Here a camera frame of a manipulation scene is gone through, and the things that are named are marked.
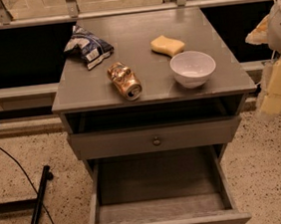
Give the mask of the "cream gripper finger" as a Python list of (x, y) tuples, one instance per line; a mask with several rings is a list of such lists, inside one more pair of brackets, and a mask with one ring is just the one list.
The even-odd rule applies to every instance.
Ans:
[(281, 59), (274, 63), (268, 82), (259, 110), (274, 116), (281, 113)]
[(255, 29), (253, 29), (246, 37), (247, 44), (261, 45), (268, 43), (268, 16), (264, 17)]

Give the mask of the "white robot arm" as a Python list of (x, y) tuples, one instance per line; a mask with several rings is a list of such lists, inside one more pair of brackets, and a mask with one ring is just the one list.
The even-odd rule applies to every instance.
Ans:
[(273, 0), (269, 14), (246, 37), (247, 44), (267, 44), (272, 59), (262, 71), (261, 91), (256, 110), (260, 118), (281, 113), (281, 0)]

